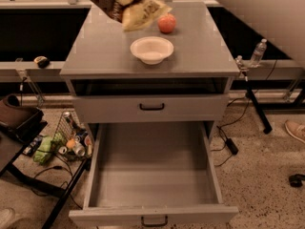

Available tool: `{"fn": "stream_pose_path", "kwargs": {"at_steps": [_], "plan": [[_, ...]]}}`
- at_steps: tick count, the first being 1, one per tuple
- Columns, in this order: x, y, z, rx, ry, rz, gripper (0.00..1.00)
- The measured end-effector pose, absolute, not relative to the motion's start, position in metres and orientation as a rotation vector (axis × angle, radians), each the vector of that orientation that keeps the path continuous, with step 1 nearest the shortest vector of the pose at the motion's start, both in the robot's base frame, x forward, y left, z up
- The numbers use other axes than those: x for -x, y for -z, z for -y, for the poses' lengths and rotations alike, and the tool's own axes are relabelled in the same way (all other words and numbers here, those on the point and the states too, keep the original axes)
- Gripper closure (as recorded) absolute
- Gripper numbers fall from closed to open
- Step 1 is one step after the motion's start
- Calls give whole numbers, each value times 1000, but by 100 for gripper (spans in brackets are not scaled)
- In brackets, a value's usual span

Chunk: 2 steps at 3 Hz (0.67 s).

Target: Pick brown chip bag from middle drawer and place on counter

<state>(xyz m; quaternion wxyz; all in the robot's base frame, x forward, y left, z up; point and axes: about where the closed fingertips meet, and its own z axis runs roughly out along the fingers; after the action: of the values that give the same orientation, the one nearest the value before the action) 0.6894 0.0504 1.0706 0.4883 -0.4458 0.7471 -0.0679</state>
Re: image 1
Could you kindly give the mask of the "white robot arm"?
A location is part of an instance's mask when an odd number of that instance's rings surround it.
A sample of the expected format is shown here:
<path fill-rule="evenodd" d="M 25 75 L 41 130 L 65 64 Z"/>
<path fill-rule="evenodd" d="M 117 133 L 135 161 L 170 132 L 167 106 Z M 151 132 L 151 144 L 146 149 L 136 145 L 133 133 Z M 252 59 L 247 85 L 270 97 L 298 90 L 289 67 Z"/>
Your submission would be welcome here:
<path fill-rule="evenodd" d="M 215 0 L 305 67 L 305 0 Z"/>

